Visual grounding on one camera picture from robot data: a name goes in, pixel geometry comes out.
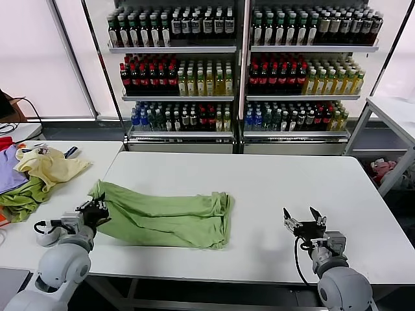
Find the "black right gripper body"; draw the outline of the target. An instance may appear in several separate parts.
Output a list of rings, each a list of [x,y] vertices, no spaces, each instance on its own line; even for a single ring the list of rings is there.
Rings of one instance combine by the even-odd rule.
[[[300,225],[294,228],[294,236],[300,237],[303,240],[314,240],[317,238],[323,238],[325,231],[326,226],[324,224],[306,221],[300,222]]]

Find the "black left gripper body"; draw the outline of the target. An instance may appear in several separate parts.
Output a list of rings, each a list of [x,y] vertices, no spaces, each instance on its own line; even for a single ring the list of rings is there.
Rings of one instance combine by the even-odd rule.
[[[83,215],[84,224],[88,227],[98,227],[111,220],[108,208],[106,211],[99,210],[97,201],[93,208],[80,213]]]

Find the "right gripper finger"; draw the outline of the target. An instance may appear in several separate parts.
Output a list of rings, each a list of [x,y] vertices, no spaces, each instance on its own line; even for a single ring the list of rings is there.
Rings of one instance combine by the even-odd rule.
[[[326,224],[326,217],[322,216],[319,211],[317,211],[313,207],[310,207],[310,212],[311,212],[312,216],[314,217],[317,225],[325,225]]]
[[[288,210],[286,210],[286,208],[283,208],[283,222],[284,222],[285,227],[289,231],[295,231],[296,228],[299,228],[300,226],[300,223],[291,217],[291,215],[289,214]]]

